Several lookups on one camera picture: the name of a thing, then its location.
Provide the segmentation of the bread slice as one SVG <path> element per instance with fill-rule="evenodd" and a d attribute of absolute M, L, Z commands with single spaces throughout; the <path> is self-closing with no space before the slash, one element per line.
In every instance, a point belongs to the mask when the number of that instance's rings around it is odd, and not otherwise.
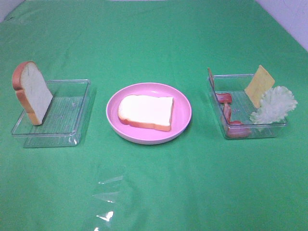
<path fill-rule="evenodd" d="M 128 95 L 120 102 L 117 114 L 125 125 L 170 131 L 173 103 L 173 97 Z"/>
<path fill-rule="evenodd" d="M 13 72 L 12 85 L 32 124 L 41 125 L 53 95 L 36 63 L 20 63 Z"/>

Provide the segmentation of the bacon strip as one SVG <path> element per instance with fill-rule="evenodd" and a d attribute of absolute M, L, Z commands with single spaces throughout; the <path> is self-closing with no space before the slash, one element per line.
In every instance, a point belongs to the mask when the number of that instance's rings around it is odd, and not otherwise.
<path fill-rule="evenodd" d="M 239 139 L 248 137 L 251 134 L 249 128 L 243 127 L 243 123 L 239 120 L 231 121 L 231 107 L 228 103 L 223 105 L 223 115 L 221 122 L 224 127 L 227 138 Z"/>
<path fill-rule="evenodd" d="M 216 93 L 215 92 L 214 76 L 213 76 L 212 71 L 209 67 L 207 68 L 207 70 L 208 70 L 208 74 L 209 74 L 209 81 L 210 81 L 210 84 L 211 84 L 211 88 L 212 88 L 212 90 L 215 94 L 217 101 L 219 103 L 232 103 L 232 96 L 231 96 L 230 93 Z"/>

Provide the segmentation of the green lettuce leaf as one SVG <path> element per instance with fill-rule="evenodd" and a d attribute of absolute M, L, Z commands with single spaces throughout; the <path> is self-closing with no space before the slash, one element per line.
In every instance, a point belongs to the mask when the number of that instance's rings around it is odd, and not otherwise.
<path fill-rule="evenodd" d="M 280 122 L 288 112 L 295 110 L 298 102 L 293 93 L 285 86 L 276 86 L 266 91 L 260 99 L 260 107 L 252 112 L 253 124 L 271 124 Z"/>

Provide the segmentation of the pink round plate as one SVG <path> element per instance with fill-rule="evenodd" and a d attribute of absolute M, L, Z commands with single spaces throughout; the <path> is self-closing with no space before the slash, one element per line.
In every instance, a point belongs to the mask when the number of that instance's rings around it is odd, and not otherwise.
<path fill-rule="evenodd" d="M 171 131 L 137 128 L 121 123 L 117 115 L 118 106 L 124 97 L 131 94 L 173 97 Z M 154 145 L 165 143 L 178 137 L 191 120 L 192 108 L 186 96 L 172 86 L 162 83 L 138 83 L 119 90 L 110 98 L 106 106 L 106 117 L 113 130 L 120 137 L 138 144 Z"/>

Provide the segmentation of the green tablecloth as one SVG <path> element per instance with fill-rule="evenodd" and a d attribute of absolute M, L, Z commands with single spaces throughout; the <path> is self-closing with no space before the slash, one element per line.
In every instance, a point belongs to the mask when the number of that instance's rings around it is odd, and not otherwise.
<path fill-rule="evenodd" d="M 45 79 L 89 79 L 93 107 L 75 147 L 25 149 L 11 135 L 22 107 L 19 63 Z M 298 102 L 276 138 L 227 140 L 207 91 L 214 74 L 264 66 Z M 139 82 L 183 92 L 187 129 L 165 144 L 119 137 L 110 97 Z M 308 54 L 253 0 L 25 1 L 0 25 L 0 228 L 92 230 L 104 167 L 125 168 L 109 231 L 305 231 Z"/>

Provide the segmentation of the right clear plastic tray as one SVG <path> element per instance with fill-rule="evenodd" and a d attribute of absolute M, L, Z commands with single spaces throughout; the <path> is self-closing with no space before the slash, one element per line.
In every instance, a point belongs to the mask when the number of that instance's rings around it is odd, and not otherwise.
<path fill-rule="evenodd" d="M 244 125 L 243 127 L 249 128 L 251 134 L 242 139 L 255 139 L 255 138 L 272 138 L 277 137 L 280 130 L 288 125 L 287 120 L 284 118 L 280 122 L 271 124 L 253 124 L 250 121 L 250 115 L 257 109 L 246 95 L 244 89 L 248 86 L 253 78 L 253 74 L 235 74 L 235 75 L 213 75 L 216 93 L 230 93 L 232 96 L 231 107 L 231 121 L 239 120 Z M 209 99 L 212 103 L 212 108 L 215 112 L 221 132 L 226 139 L 221 117 L 223 115 L 223 103 L 219 103 L 211 88 L 208 77 L 208 93 Z"/>

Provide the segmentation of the clear plastic tray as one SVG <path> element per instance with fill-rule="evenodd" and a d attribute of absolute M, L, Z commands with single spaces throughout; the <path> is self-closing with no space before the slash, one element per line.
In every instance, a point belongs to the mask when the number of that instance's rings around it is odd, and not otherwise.
<path fill-rule="evenodd" d="M 249 128 L 251 134 L 242 139 L 255 139 L 255 138 L 272 138 L 277 137 L 280 130 L 288 125 L 287 120 L 284 118 L 280 122 L 271 124 L 253 124 L 250 121 L 250 115 L 257 109 L 246 95 L 244 89 L 248 86 L 253 78 L 253 74 L 235 74 L 235 75 L 213 75 L 216 93 L 230 93 L 232 96 L 231 107 L 231 121 L 239 120 L 244 125 L 243 127 Z M 223 115 L 223 103 L 219 103 L 211 88 L 208 77 L 208 93 L 209 99 L 212 103 L 212 108 L 215 112 L 221 132 L 226 139 L 221 117 Z"/>
<path fill-rule="evenodd" d="M 49 80 L 53 99 L 43 123 L 35 126 L 23 110 L 11 135 L 24 148 L 70 147 L 79 144 L 91 113 L 90 80 Z"/>

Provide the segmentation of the clear tape patch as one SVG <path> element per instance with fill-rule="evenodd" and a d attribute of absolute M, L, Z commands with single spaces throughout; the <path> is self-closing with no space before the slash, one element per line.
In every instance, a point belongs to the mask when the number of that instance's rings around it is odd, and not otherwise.
<path fill-rule="evenodd" d="M 104 167 L 99 170 L 91 196 L 93 231 L 107 231 L 111 228 L 124 173 L 123 166 Z"/>

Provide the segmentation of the left clear plastic tray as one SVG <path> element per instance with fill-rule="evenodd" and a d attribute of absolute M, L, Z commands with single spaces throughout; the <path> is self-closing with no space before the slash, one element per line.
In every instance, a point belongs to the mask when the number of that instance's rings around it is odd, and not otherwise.
<path fill-rule="evenodd" d="M 49 80 L 53 99 L 43 123 L 35 126 L 23 110 L 11 135 L 24 148 L 70 147 L 79 144 L 91 113 L 90 80 Z"/>

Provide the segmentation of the yellow cheese slice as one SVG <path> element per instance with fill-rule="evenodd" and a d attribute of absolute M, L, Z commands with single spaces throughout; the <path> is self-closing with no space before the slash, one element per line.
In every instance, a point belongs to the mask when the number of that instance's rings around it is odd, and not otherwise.
<path fill-rule="evenodd" d="M 272 88 L 274 83 L 275 83 L 274 78 L 262 65 L 259 65 L 252 80 L 250 81 L 248 86 L 244 89 L 246 95 L 253 103 L 255 108 L 260 107 L 260 100 L 262 98 L 262 95 L 267 90 Z"/>

